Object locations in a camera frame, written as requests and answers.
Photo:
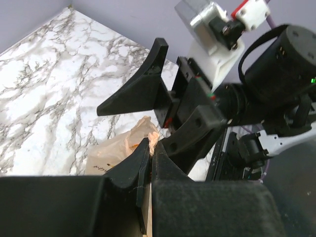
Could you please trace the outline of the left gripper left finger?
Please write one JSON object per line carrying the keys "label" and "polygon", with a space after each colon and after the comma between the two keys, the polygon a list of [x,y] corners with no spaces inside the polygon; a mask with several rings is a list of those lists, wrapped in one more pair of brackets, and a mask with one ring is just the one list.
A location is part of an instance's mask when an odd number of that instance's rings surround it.
{"label": "left gripper left finger", "polygon": [[142,207],[150,182],[149,139],[144,138],[136,150],[111,168],[104,178],[109,197],[122,202],[130,201],[136,207]]}

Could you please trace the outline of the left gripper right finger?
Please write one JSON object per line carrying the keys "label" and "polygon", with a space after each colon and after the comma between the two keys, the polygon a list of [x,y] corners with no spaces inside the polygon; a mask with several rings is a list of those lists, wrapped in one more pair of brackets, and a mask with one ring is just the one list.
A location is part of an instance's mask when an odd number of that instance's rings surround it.
{"label": "left gripper right finger", "polygon": [[158,142],[152,158],[152,182],[157,180],[178,180],[193,182],[167,155],[162,142]]}

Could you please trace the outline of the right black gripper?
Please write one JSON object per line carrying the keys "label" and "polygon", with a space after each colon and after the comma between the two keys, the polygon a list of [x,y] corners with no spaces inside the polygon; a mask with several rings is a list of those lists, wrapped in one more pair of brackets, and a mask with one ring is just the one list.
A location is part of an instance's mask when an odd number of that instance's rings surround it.
{"label": "right black gripper", "polygon": [[178,57],[169,91],[161,74],[168,51],[156,38],[144,63],[112,96],[97,107],[98,116],[154,110],[162,128],[179,128],[162,140],[169,158],[189,174],[207,156],[228,126],[249,125],[247,97],[241,84],[229,83],[214,92],[212,83],[192,58]]}

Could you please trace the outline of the orange plastic bag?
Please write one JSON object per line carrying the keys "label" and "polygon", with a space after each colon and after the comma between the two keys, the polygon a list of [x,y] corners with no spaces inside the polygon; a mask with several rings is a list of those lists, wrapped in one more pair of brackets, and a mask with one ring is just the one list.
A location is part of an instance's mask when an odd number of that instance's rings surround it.
{"label": "orange plastic bag", "polygon": [[153,155],[160,132],[150,116],[141,118],[131,130],[90,148],[84,174],[103,175],[131,155],[144,138],[149,139],[148,147],[150,155]]}

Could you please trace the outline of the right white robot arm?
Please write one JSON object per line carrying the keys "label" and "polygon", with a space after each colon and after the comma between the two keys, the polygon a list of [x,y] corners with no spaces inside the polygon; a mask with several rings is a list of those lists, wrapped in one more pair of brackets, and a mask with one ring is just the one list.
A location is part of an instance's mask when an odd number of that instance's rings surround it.
{"label": "right white robot arm", "polygon": [[246,51],[271,45],[246,70],[240,83],[216,86],[193,58],[179,57],[171,90],[161,72],[168,44],[162,38],[138,71],[97,107],[110,116],[154,110],[170,130],[162,144],[185,173],[210,151],[229,126],[261,123],[263,130],[234,139],[232,165],[257,168],[262,162],[316,135],[316,37],[296,25],[280,25],[259,37]]}

